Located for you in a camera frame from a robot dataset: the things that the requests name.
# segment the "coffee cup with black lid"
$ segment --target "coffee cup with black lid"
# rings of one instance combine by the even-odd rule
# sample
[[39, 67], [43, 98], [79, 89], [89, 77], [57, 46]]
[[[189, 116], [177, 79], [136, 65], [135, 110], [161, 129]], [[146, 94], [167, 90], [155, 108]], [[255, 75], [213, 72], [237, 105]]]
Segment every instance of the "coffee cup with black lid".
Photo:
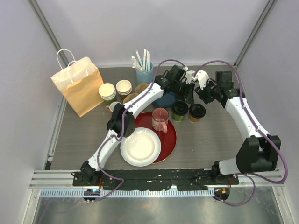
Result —
[[184, 101], [178, 101], [172, 105], [171, 111], [172, 119], [176, 122], [181, 122], [188, 113], [188, 105]]
[[192, 123], [198, 123], [206, 114], [206, 109], [201, 104], [193, 104], [189, 108], [189, 120]]

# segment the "paper bag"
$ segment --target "paper bag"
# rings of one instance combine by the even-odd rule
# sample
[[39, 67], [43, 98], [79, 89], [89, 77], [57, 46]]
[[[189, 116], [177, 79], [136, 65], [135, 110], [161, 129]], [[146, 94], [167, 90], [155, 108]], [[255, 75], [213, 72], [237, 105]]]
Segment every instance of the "paper bag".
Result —
[[88, 57], [79, 61], [73, 60], [70, 64], [51, 79], [74, 111], [82, 117], [104, 101], [99, 95], [99, 87], [103, 80], [98, 68]]

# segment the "white plate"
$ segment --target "white plate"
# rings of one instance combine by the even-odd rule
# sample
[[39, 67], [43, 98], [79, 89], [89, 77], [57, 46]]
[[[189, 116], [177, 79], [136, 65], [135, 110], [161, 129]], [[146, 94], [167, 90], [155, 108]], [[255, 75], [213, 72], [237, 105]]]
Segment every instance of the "white plate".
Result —
[[152, 130], [138, 127], [127, 138], [121, 140], [121, 155], [124, 160], [136, 167], [152, 164], [160, 155], [161, 142]]

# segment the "pink mug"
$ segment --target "pink mug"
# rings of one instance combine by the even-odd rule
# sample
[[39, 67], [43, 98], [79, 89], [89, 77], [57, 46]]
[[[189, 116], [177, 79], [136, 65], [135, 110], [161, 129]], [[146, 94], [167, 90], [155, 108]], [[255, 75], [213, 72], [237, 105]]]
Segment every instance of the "pink mug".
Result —
[[157, 108], [153, 111], [152, 114], [152, 125], [156, 131], [167, 132], [167, 123], [168, 123], [168, 111], [164, 108]]

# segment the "black cup lid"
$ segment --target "black cup lid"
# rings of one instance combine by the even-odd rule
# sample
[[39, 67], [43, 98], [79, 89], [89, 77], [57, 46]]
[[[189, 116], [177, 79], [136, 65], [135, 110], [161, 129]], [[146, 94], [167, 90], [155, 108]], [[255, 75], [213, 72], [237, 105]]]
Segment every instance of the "black cup lid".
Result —
[[193, 104], [189, 108], [189, 113], [194, 118], [203, 118], [206, 114], [206, 109], [201, 104]]
[[183, 101], [178, 101], [172, 105], [172, 112], [179, 116], [184, 116], [188, 113], [188, 105]]

